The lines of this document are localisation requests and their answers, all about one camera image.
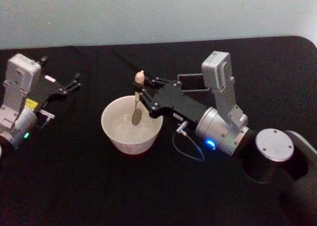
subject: black tablecloth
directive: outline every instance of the black tablecloth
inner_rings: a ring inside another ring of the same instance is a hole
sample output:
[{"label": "black tablecloth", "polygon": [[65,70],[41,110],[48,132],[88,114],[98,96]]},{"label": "black tablecloth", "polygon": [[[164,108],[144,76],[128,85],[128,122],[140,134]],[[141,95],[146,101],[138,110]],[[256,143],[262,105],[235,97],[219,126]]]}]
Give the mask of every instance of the black tablecloth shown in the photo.
[{"label": "black tablecloth", "polygon": [[[168,118],[154,145],[134,157],[102,131],[103,109],[133,94],[136,69],[175,79],[201,72],[213,51],[231,53],[250,128],[291,129],[317,146],[317,50],[300,37],[2,50],[2,80],[19,52],[49,55],[43,73],[62,84],[81,72],[82,88],[50,103],[55,120],[3,161],[0,225],[290,225],[278,201],[292,183],[286,173],[259,185],[219,150],[203,148],[206,162],[192,161],[173,149]],[[215,106],[212,95],[191,96]]]}]

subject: white bowl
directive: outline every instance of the white bowl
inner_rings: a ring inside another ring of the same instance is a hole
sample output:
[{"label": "white bowl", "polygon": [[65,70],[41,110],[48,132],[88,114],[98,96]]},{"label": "white bowl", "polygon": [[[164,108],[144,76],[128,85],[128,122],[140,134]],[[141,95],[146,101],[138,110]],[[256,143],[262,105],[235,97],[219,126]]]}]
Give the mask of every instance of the white bowl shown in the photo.
[{"label": "white bowl", "polygon": [[111,142],[121,152],[136,155],[148,150],[163,124],[163,117],[151,118],[148,110],[139,101],[137,107],[142,111],[142,120],[132,124],[135,97],[124,96],[112,101],[101,116],[101,126]]}]

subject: circular joint cap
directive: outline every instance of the circular joint cap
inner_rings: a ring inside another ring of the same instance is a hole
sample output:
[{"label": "circular joint cap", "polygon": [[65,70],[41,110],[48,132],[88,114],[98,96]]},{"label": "circular joint cap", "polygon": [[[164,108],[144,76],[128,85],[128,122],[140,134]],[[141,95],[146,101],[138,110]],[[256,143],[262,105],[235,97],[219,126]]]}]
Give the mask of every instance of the circular joint cap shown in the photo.
[{"label": "circular joint cap", "polygon": [[256,145],[263,156],[274,162],[284,162],[294,153],[292,140],[286,133],[273,128],[260,131],[256,137]]}]

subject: sticker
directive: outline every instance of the sticker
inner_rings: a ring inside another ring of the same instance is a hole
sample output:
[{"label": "sticker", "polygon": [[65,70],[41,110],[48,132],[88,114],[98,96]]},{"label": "sticker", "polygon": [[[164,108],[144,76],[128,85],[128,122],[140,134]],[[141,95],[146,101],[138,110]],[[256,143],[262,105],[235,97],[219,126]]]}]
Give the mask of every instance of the sticker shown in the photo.
[{"label": "sticker", "polygon": [[54,78],[50,77],[50,76],[46,75],[44,78],[49,80],[49,81],[51,81],[51,82],[53,82],[53,83],[56,82],[56,80]]},{"label": "sticker", "polygon": [[26,98],[25,106],[29,108],[30,110],[34,110],[36,106],[38,106],[38,103],[35,101],[32,101],[31,99]]},{"label": "sticker", "polygon": [[173,116],[174,116],[175,118],[179,119],[180,121],[183,121],[183,120],[184,120],[184,118],[181,117],[181,116],[179,116],[177,113],[173,113]]}]

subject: cable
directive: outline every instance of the cable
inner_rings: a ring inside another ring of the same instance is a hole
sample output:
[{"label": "cable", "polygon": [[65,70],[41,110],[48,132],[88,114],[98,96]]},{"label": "cable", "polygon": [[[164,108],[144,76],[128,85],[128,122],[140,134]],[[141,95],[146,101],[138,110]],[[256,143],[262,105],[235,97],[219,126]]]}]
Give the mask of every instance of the cable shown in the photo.
[{"label": "cable", "polygon": [[202,156],[201,159],[200,159],[200,158],[195,158],[195,157],[193,157],[193,156],[190,156],[189,154],[186,154],[186,153],[180,151],[180,150],[176,147],[176,145],[175,145],[175,141],[174,141],[175,135],[176,135],[176,132],[173,134],[172,144],[173,144],[174,148],[176,149],[176,151],[178,151],[180,154],[183,154],[184,156],[186,156],[186,157],[188,157],[188,158],[191,158],[191,159],[193,159],[193,160],[195,160],[195,161],[198,161],[198,162],[204,162],[204,161],[205,161],[205,156],[204,156],[202,150],[201,150],[200,147],[194,142],[194,140],[193,140],[191,137],[189,137],[188,135],[186,135],[186,137],[193,143],[193,145],[196,147],[196,149],[198,150],[198,152],[199,152],[200,155]]}]

